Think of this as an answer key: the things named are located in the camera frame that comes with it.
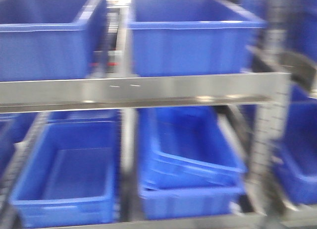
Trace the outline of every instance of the stacked bins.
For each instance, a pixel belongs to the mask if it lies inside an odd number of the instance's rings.
[[[239,73],[265,22],[225,0],[132,0],[134,72],[140,76]]]
[[[30,129],[37,113],[25,114],[0,114],[0,120],[11,120],[10,127],[14,143],[22,141]]]
[[[85,78],[104,12],[104,0],[1,0],[0,81]]]
[[[317,102],[292,103],[283,139],[276,142],[273,169],[289,199],[317,203]]]
[[[245,167],[209,107],[142,109],[139,195],[148,219],[228,214]]]
[[[0,179],[14,154],[11,120],[0,120]]]
[[[118,116],[50,123],[10,203],[25,228],[111,223],[119,164]]]

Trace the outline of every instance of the metal shelf rail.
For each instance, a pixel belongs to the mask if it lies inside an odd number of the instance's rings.
[[[126,37],[128,32],[120,33],[123,37],[118,38],[124,38],[121,41],[122,59],[126,62],[129,58],[129,53],[126,52],[129,45],[125,41],[129,40]],[[123,222],[113,224],[67,228],[242,229],[259,223],[265,216],[264,208],[268,202],[265,189],[271,162],[269,142],[283,134],[290,74],[272,72],[144,78],[130,77],[130,70],[124,65],[119,65],[117,70],[120,78],[1,82],[0,113],[126,109],[123,111],[121,156],[125,162],[121,171],[126,172],[126,166],[132,165],[134,146],[131,142],[134,139],[131,124],[135,122],[135,118],[130,115],[133,112],[130,108],[259,104],[249,158],[250,171],[246,178],[247,193],[253,210],[224,216],[158,221],[129,221],[133,219],[127,217]]]

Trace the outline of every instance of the blue plastic bin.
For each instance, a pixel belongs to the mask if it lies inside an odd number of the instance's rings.
[[[238,73],[265,22],[225,0],[132,0],[129,28],[140,76]]]
[[[283,140],[274,151],[275,175],[294,203],[317,203],[317,101],[290,105]]]
[[[104,27],[105,4],[2,0],[0,81],[84,78]]]
[[[23,227],[112,222],[117,151],[115,122],[48,124],[10,197]]]
[[[300,23],[299,35],[297,38],[297,49],[306,56],[317,62],[317,4],[306,7]]]
[[[14,143],[22,141],[30,129],[37,113],[26,114],[0,114],[0,120],[10,119],[12,140]]]
[[[55,122],[81,122],[81,121],[118,121],[118,110],[87,110],[53,112],[48,119],[49,123]]]
[[[11,125],[11,120],[0,120],[0,179],[15,152],[10,131]]]
[[[170,219],[230,214],[231,203],[245,194],[242,182],[235,186],[150,190],[141,183],[139,195],[147,219]]]
[[[139,125],[145,188],[235,185],[246,171],[209,107],[142,109]]]
[[[256,16],[266,19],[268,0],[242,0],[241,6]]]

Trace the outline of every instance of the bin handle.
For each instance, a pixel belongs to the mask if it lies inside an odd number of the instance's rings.
[[[194,174],[200,177],[207,178],[207,181],[219,185],[228,185],[231,176],[212,170],[202,169],[195,166],[184,166],[184,172],[189,174]]]

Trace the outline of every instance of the shelving rack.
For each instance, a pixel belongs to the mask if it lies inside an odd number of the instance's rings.
[[[270,140],[283,134],[288,108],[290,74],[282,72],[241,73],[224,75],[135,77],[129,69],[129,32],[118,32],[121,65],[115,73],[101,79],[49,80],[0,83],[0,113],[41,113],[30,134],[31,140],[22,147],[23,159],[14,157],[0,182],[0,199],[5,202],[18,176],[36,135],[45,124],[45,111],[124,109],[122,122],[122,202],[118,223],[67,227],[68,229],[224,229],[254,228],[265,217],[266,185],[270,168]],[[232,215],[146,221],[142,216],[126,215],[126,210],[138,212],[138,203],[127,200],[125,188],[134,187],[127,174],[133,166],[136,113],[134,108],[159,106],[216,106],[259,104],[252,151],[249,155],[249,174],[245,183],[249,206]],[[6,204],[2,208],[1,229],[11,229],[16,219]]]

